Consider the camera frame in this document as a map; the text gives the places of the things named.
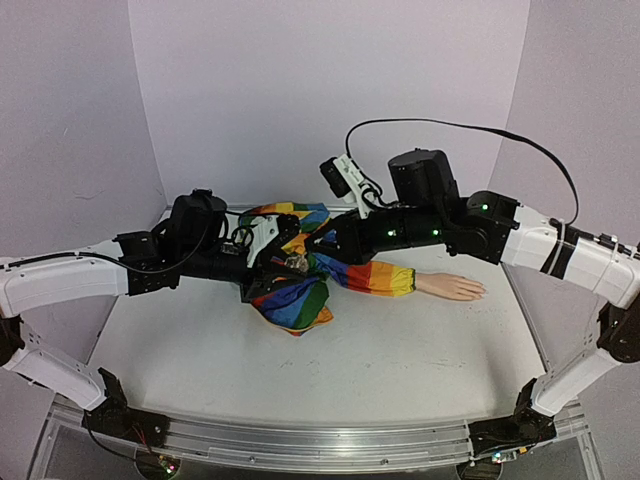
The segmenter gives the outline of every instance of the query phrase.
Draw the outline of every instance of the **mannequin hand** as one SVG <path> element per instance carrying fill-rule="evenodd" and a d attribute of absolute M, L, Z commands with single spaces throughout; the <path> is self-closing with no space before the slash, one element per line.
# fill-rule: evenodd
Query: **mannequin hand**
<path fill-rule="evenodd" d="M 480 300 L 486 290 L 479 282 L 448 273 L 417 273 L 416 290 L 449 300 Z"/>

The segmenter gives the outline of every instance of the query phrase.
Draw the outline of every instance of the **black bracket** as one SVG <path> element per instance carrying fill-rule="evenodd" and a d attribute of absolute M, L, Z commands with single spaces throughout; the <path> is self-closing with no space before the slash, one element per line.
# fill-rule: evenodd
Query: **black bracket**
<path fill-rule="evenodd" d="M 118 235 L 114 242 L 120 244 L 123 256 L 120 261 L 139 270 L 154 270 L 166 266 L 158 241 L 151 232 L 132 232 Z M 154 292 L 164 287 L 176 288 L 180 282 L 180 272 L 173 270 L 161 274 L 145 275 L 127 271 L 129 296 Z"/>
<path fill-rule="evenodd" d="M 300 220 L 295 215 L 279 215 L 277 221 L 278 236 L 260 252 L 253 273 L 240 286 L 244 303 L 297 285 L 307 278 L 304 273 L 284 265 L 288 255 L 282 251 L 284 245 L 300 234 Z"/>
<path fill-rule="evenodd" d="M 115 375 L 103 368 L 98 369 L 98 372 L 104 379 L 107 399 L 96 409 L 85 411 L 82 426 L 88 427 L 92 432 L 140 443 L 140 437 L 136 433 L 138 430 L 144 435 L 148 446 L 164 445 L 169 417 L 130 408 L 122 385 Z"/>
<path fill-rule="evenodd" d="M 305 240 L 307 252 L 320 253 L 348 265 L 364 265 L 373 258 L 374 252 L 363 252 L 358 229 L 357 211 L 343 213 L 332 218 L 323 227 Z M 335 232 L 336 242 L 325 242 L 324 237 Z"/>
<path fill-rule="evenodd" d="M 623 310 L 607 303 L 598 317 L 597 345 L 622 363 L 640 362 L 640 296 Z"/>
<path fill-rule="evenodd" d="M 0 367 L 6 365 L 16 351 L 24 348 L 20 336 L 20 315 L 11 318 L 0 317 Z"/>
<path fill-rule="evenodd" d="M 481 420 L 469 425 L 469 434 L 476 458 L 497 452 L 528 448 L 556 437 L 553 417 L 531 408 L 531 394 L 536 379 L 527 383 L 516 402 L 513 415 Z"/>
<path fill-rule="evenodd" d="M 453 218 L 453 222 L 464 229 L 451 232 L 450 238 L 445 236 L 446 243 L 457 245 L 457 253 L 497 265 L 509 233 L 520 228 L 520 224 L 514 220 L 518 205 L 517 200 L 494 192 L 474 193 Z"/>

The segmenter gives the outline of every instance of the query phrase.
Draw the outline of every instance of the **black motor housing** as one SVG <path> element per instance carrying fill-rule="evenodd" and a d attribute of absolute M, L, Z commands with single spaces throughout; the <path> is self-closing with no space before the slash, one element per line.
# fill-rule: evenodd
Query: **black motor housing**
<path fill-rule="evenodd" d="M 460 199 L 447 155 L 441 150 L 416 148 L 389 160 L 389 171 L 398 200 L 407 206 L 427 207 L 444 195 L 445 205 Z"/>

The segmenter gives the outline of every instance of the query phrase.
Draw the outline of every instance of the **gray floor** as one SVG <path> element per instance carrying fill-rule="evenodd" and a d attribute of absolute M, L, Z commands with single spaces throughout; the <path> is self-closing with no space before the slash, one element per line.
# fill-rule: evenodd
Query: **gray floor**
<path fill-rule="evenodd" d="M 48 469 L 48 478 L 57 480 L 139 480 L 135 466 L 98 448 L 85 432 L 66 429 L 60 433 Z M 425 472 L 389 473 L 379 475 L 303 475 L 260 472 L 185 463 L 175 480 L 456 480 L 455 468 Z M 506 464 L 501 480 L 586 480 L 584 465 L 574 439 L 548 445 L 533 454 Z"/>

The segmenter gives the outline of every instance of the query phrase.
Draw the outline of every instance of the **black cable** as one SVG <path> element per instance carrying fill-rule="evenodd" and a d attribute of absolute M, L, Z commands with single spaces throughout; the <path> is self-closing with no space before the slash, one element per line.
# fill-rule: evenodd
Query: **black cable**
<path fill-rule="evenodd" d="M 364 178 L 365 178 L 365 179 L 366 179 L 366 180 L 367 180 L 371 185 L 373 185 L 374 187 L 376 187 L 376 189 L 378 190 L 376 193 L 381 197 L 381 196 L 382 196 L 382 194 L 384 193 L 384 191 L 382 190 L 382 187 L 380 186 L 380 184 L 379 184 L 378 182 L 376 182 L 373 178 L 369 177 L 369 175 L 367 175 L 366 173 L 364 173 L 364 170 L 362 170 L 362 169 L 360 168 L 360 165 L 358 165 L 358 164 L 356 163 L 356 161 L 355 161 L 355 160 L 353 160 L 353 158 L 351 158 L 351 161 L 353 161 L 353 164 L 356 166 L 356 168 L 357 168 L 358 170 L 360 170 L 360 173 L 362 174 L 362 176 L 363 176 L 363 177 L 364 177 Z"/>
<path fill-rule="evenodd" d="M 231 210 L 225 210 L 224 213 L 235 215 L 236 217 L 267 217 L 269 215 L 277 215 L 277 213 L 251 213 L 251 210 L 247 210 L 246 212 L 232 212 Z"/>
<path fill-rule="evenodd" d="M 450 228 L 451 230 L 457 230 L 457 231 L 461 231 L 464 230 L 463 227 L 456 225 L 455 223 L 453 223 L 451 221 L 451 219 L 449 218 L 449 215 L 447 214 L 447 210 L 444 204 L 444 198 L 445 196 L 439 196 L 436 198 L 436 210 L 438 211 L 438 215 L 440 216 L 440 219 L 442 220 L 442 223 L 447 227 Z"/>
<path fill-rule="evenodd" d="M 272 213 L 251 213 L 251 210 L 243 212 L 239 215 L 240 218 L 238 218 L 238 221 L 241 222 L 243 218 L 246 217 L 263 217 L 263 218 L 267 218 L 269 216 L 272 215 L 280 215 L 279 213 L 276 212 L 272 212 Z"/>
<path fill-rule="evenodd" d="M 531 450 L 532 448 L 535 448 L 538 445 L 538 442 L 529 444 L 529 445 L 522 445 L 522 442 L 509 442 L 509 443 L 503 443 L 503 444 L 499 444 L 499 445 L 495 445 L 492 446 L 490 448 L 488 448 L 487 450 L 483 450 L 481 452 L 474 452 L 476 455 L 486 455 L 488 452 L 495 450 L 495 449 L 499 449 L 501 451 L 504 450 L 515 450 L 518 448 L 526 448 L 527 450 Z"/>
<path fill-rule="evenodd" d="M 398 202 L 397 200 L 391 202 L 391 203 L 387 203 L 384 200 L 382 200 L 382 194 L 381 193 L 376 193 L 376 200 L 378 200 L 378 203 L 380 205 L 382 205 L 384 208 L 395 208 L 400 202 Z"/>
<path fill-rule="evenodd" d="M 180 268 L 181 266 L 183 266 L 185 263 L 187 263 L 189 260 L 191 260 L 191 258 L 198 252 L 198 250 L 200 250 L 200 247 L 202 247 L 202 244 L 204 243 L 207 234 L 209 233 L 209 228 L 211 227 L 211 224 L 213 223 L 213 219 L 215 216 L 215 210 L 213 209 L 213 206 L 211 205 L 211 202 L 209 201 L 209 208 L 211 211 L 211 217 L 209 218 L 209 221 L 207 222 L 207 226 L 205 227 L 204 231 L 202 232 L 202 235 L 200 236 L 200 240 L 198 240 L 198 243 L 196 244 L 196 246 L 193 248 L 193 250 L 191 250 L 191 252 L 189 252 L 189 254 L 184 257 L 182 260 L 174 263 L 173 265 L 167 267 L 167 268 L 163 268 L 160 270 L 142 270 L 139 268 L 135 268 L 132 267 L 131 265 L 127 265 L 125 263 L 122 263 L 120 260 L 117 260 L 115 258 L 109 257 L 107 255 L 103 255 L 101 253 L 96 253 L 96 252 L 60 252 L 60 253 L 51 253 L 49 255 L 42 255 L 39 257 L 31 257 L 31 258 L 27 258 L 24 260 L 19 260 L 17 262 L 13 262 L 7 265 L 7 268 L 14 268 L 14 267 L 21 267 L 23 265 L 28 265 L 30 263 L 36 263 L 36 262 L 44 262 L 46 260 L 53 260 L 56 258 L 67 258 L 67 257 L 83 257 L 83 258 L 98 258 L 100 260 L 104 260 L 110 263 L 113 263 L 115 265 L 118 265 L 119 267 L 125 268 L 131 272 L 134 273 L 138 273 L 141 275 L 160 275 L 160 274 L 165 274 L 168 272 L 171 272 L 177 268 Z M 226 217 L 224 217 L 225 219 L 225 233 L 223 235 L 223 240 L 226 238 L 227 233 L 229 233 L 229 223 L 228 220 L 226 220 Z"/>
<path fill-rule="evenodd" d="M 224 233 L 215 242 L 213 242 L 213 245 L 211 245 L 209 250 L 204 252 L 205 256 L 210 255 L 211 253 L 216 253 L 224 242 L 229 241 L 227 238 L 227 234 L 229 233 L 229 220 L 227 217 L 222 217 L 222 225 L 224 226 Z"/>
<path fill-rule="evenodd" d="M 240 232 L 245 232 L 245 237 L 241 241 L 238 241 L 237 236 Z M 253 233 L 253 227 L 249 225 L 240 225 L 231 233 L 231 244 L 238 248 L 249 248 L 253 244 L 255 239 L 255 233 Z"/>
<path fill-rule="evenodd" d="M 347 133 L 347 136 L 345 137 L 345 140 L 344 140 L 347 156 L 351 158 L 351 148 L 349 146 L 349 138 L 351 137 L 351 134 L 353 134 L 353 132 L 355 132 L 358 128 L 364 127 L 365 125 L 371 125 L 374 123 L 398 123 L 398 122 L 427 122 L 427 123 L 437 123 L 440 125 L 448 125 L 450 127 L 466 128 L 468 130 L 478 130 L 481 132 L 493 133 L 494 135 L 498 135 L 500 137 L 513 140 L 514 142 L 525 143 L 530 147 L 535 148 L 539 152 L 542 152 L 544 155 L 546 155 L 549 159 L 551 159 L 551 161 L 556 165 L 556 167 L 560 169 L 560 171 L 562 172 L 562 175 L 564 176 L 565 180 L 569 184 L 569 187 L 571 188 L 571 192 L 573 193 L 573 198 L 576 205 L 576 212 L 573 218 L 571 219 L 571 221 L 567 223 L 567 225 L 572 225 L 578 218 L 578 215 L 580 213 L 580 200 L 578 199 L 578 191 L 576 189 L 575 183 L 573 182 L 573 179 L 571 178 L 571 174 L 569 173 L 569 170 L 567 170 L 567 167 L 565 167 L 565 165 L 562 163 L 562 161 L 558 157 L 556 157 L 553 153 L 551 153 L 542 145 L 539 145 L 538 143 L 534 142 L 533 140 L 527 137 L 518 135 L 517 133 L 509 132 L 507 130 L 501 130 L 499 128 L 491 128 L 491 127 L 481 127 L 477 125 L 466 125 L 463 123 L 445 122 L 444 120 L 436 120 L 432 118 L 420 118 L 420 117 L 375 118 L 371 120 L 365 120 L 364 122 L 360 122 L 354 125 L 353 127 L 351 127 L 351 129 Z"/>
<path fill-rule="evenodd" d="M 112 450 L 111 448 L 107 447 L 103 443 L 99 442 L 98 439 L 93 434 L 93 431 L 89 427 L 89 419 L 87 418 L 87 412 L 84 413 L 84 422 L 85 422 L 85 428 L 87 429 L 87 433 L 89 434 L 89 437 L 91 438 L 91 440 L 93 440 L 93 443 L 95 443 L 101 449 L 109 452 L 111 455 L 115 455 L 116 457 L 123 458 L 124 460 L 128 460 L 128 461 L 133 462 L 133 463 L 144 463 L 144 464 L 149 465 L 151 467 L 157 467 L 157 468 L 162 469 L 162 466 L 160 466 L 157 463 L 143 462 L 143 461 L 138 460 L 136 458 L 132 458 L 129 455 L 125 455 L 124 453 L 116 452 L 115 450 Z"/>
<path fill-rule="evenodd" d="M 379 205 L 376 205 L 375 203 L 373 203 L 371 200 L 369 200 L 365 195 L 367 193 L 373 193 L 373 196 L 376 197 L 376 199 L 378 199 L 378 201 L 380 201 L 380 197 L 378 192 L 376 192 L 371 186 L 369 186 L 368 188 L 365 188 L 362 191 L 362 201 L 367 205 L 367 207 L 369 207 L 371 210 L 385 210 L 385 207 L 381 207 Z"/>

